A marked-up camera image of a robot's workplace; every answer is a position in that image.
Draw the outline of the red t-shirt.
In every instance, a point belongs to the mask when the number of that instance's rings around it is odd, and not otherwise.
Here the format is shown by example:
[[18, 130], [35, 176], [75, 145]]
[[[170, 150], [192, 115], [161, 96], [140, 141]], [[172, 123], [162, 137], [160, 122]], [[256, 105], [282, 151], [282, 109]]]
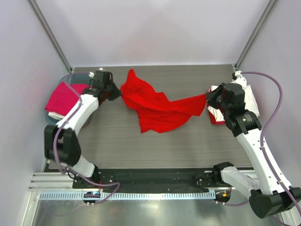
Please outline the red t-shirt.
[[170, 101], [164, 92], [156, 92], [146, 81], [129, 70], [121, 86], [122, 100], [138, 116], [141, 133], [149, 130], [169, 132], [184, 125], [192, 116], [200, 116], [206, 106], [206, 96]]
[[207, 104], [207, 110], [209, 113], [210, 121], [213, 125], [225, 124], [223, 114], [220, 110], [211, 107], [209, 104]]

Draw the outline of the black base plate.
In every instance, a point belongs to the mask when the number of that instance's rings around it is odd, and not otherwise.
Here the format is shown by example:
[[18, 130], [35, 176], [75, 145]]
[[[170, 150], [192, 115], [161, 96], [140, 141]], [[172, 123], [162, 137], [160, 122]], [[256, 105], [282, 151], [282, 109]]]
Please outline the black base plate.
[[230, 185], [218, 181], [212, 168], [101, 169], [100, 183], [119, 182], [118, 193], [202, 193]]

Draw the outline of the teal plastic laundry basket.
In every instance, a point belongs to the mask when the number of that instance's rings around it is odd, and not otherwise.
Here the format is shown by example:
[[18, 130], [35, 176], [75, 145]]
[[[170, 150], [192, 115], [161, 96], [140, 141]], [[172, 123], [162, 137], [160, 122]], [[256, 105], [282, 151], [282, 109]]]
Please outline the teal plastic laundry basket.
[[[86, 73], [76, 73], [75, 75], [72, 75], [70, 77], [64, 76], [58, 84], [60, 84], [61, 82], [69, 84], [69, 86], [71, 86], [80, 95], [81, 92], [89, 85], [90, 77]], [[48, 113], [49, 112], [46, 113], [46, 120], [48, 124], [55, 125], [57, 122], [59, 122], [58, 120], [50, 118], [48, 116]]]

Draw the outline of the folded red t-shirt in stack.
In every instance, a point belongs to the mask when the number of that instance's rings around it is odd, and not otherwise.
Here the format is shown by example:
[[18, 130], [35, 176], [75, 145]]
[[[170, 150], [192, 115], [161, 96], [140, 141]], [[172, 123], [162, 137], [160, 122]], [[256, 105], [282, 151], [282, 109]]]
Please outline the folded red t-shirt in stack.
[[211, 107], [209, 104], [207, 104], [207, 110], [209, 113], [210, 121], [213, 125], [225, 124], [223, 114], [220, 110]]

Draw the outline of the right aluminium frame post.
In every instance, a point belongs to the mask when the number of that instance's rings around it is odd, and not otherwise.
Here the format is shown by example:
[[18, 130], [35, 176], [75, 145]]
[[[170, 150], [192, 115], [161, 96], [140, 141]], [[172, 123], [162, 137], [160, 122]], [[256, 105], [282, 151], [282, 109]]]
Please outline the right aluminium frame post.
[[276, 8], [279, 0], [269, 0], [264, 11], [262, 12], [256, 26], [254, 27], [250, 37], [248, 38], [247, 43], [245, 44], [241, 54], [238, 57], [238, 60], [235, 64], [232, 65], [233, 71], [238, 71], [241, 65], [243, 64], [244, 60], [246, 59], [248, 53], [250, 52], [252, 46], [256, 42], [257, 38], [259, 37], [262, 29], [264, 28], [266, 22], [268, 21], [269, 17], [271, 16], [272, 12]]

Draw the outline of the folded white t-shirt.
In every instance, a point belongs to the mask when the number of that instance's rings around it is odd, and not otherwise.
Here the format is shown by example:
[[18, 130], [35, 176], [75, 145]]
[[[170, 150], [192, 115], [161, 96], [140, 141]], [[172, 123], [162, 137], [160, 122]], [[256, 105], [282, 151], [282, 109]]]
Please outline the folded white t-shirt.
[[245, 92], [245, 103], [246, 109], [253, 112], [257, 117], [260, 116], [259, 109], [253, 91], [250, 85], [247, 85], [246, 89], [243, 89]]

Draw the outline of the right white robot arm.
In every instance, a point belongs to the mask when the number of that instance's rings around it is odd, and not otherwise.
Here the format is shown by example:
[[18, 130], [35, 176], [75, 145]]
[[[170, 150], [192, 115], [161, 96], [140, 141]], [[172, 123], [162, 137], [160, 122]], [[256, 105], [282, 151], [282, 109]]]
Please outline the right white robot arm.
[[242, 145], [258, 180], [241, 173], [232, 163], [214, 165], [215, 180], [237, 189], [248, 200], [254, 214], [266, 218], [292, 213], [301, 200], [301, 189], [292, 187], [277, 166], [255, 113], [245, 108], [245, 91], [235, 83], [222, 83], [206, 93], [209, 106], [220, 110], [226, 127]]

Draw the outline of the aluminium frame post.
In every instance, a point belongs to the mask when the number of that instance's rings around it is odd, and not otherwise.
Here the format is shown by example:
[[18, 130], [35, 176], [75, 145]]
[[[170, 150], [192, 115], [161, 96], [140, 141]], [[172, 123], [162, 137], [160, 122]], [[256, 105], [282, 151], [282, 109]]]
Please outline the aluminium frame post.
[[271, 16], [272, 12], [276, 8], [279, 0], [269, 0], [264, 11], [262, 12], [256, 26], [254, 27], [250, 37], [248, 38], [247, 43], [245, 44], [241, 54], [238, 57], [238, 60], [235, 64], [232, 65], [233, 71], [238, 71], [241, 65], [243, 64], [244, 60], [246, 59], [248, 53], [250, 52], [252, 46], [256, 42], [257, 38], [259, 37], [262, 29], [264, 28], [266, 22], [268, 21], [269, 17]]
[[67, 69], [69, 73], [72, 72], [72, 67], [70, 63], [68, 62], [65, 54], [63, 53], [63, 50], [61, 49], [57, 39], [55, 38], [46, 18], [44, 17], [40, 7], [38, 6], [37, 2], [35, 0], [27, 0], [27, 3], [33, 10], [37, 20], [39, 21], [42, 29], [44, 30], [45, 34], [47, 35], [49, 41], [51, 42], [55, 52], [59, 56], [60, 60], [62, 61], [64, 67]]

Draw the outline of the folded pink t-shirt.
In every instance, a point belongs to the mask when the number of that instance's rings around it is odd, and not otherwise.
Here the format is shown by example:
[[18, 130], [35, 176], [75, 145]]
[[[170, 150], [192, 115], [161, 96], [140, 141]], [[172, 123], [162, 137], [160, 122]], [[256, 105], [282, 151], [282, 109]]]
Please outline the folded pink t-shirt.
[[67, 86], [67, 84], [61, 82], [52, 92], [48, 103], [45, 106], [45, 110], [47, 112], [66, 116], [78, 100], [79, 97]]

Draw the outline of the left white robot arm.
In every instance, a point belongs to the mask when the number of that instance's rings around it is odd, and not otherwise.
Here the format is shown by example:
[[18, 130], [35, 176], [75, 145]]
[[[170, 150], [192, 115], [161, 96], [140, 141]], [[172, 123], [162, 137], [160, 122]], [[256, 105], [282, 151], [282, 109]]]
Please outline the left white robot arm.
[[44, 155], [57, 163], [61, 173], [71, 172], [75, 176], [97, 183], [100, 180], [98, 167], [89, 162], [81, 153], [78, 134], [92, 113], [106, 101], [121, 96], [121, 90], [113, 81], [113, 74], [102, 69], [88, 73], [89, 84], [78, 93], [70, 86], [67, 75], [61, 84], [76, 95], [78, 100], [71, 110], [55, 125], [44, 129]]

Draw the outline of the left aluminium frame post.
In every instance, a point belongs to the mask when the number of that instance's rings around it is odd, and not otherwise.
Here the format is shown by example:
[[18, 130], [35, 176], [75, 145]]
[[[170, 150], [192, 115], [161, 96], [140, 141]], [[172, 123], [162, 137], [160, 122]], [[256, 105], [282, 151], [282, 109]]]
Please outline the left aluminium frame post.
[[63, 53], [63, 50], [61, 49], [57, 39], [55, 38], [46, 18], [44, 17], [40, 7], [38, 6], [37, 2], [35, 0], [27, 0], [27, 3], [33, 10], [37, 20], [39, 21], [42, 29], [44, 30], [45, 34], [47, 35], [49, 41], [51, 42], [55, 52], [59, 56], [60, 60], [62, 61], [64, 67], [67, 69], [69, 73], [72, 72], [72, 67], [70, 63], [68, 62], [65, 54]]

